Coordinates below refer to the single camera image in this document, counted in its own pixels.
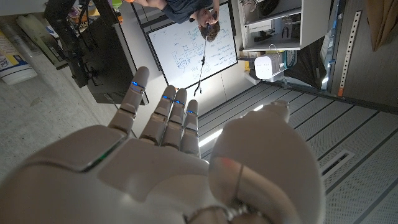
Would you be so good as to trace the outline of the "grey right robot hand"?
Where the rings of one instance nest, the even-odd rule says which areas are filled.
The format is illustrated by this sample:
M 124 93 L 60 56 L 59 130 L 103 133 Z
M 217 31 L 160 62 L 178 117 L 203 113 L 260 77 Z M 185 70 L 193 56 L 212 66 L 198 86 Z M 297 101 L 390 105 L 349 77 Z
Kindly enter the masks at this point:
M 1 183 L 2 223 L 322 223 L 317 159 L 273 101 L 229 121 L 200 157 L 198 103 L 168 86 L 137 139 L 137 70 L 107 126 L 76 131 Z

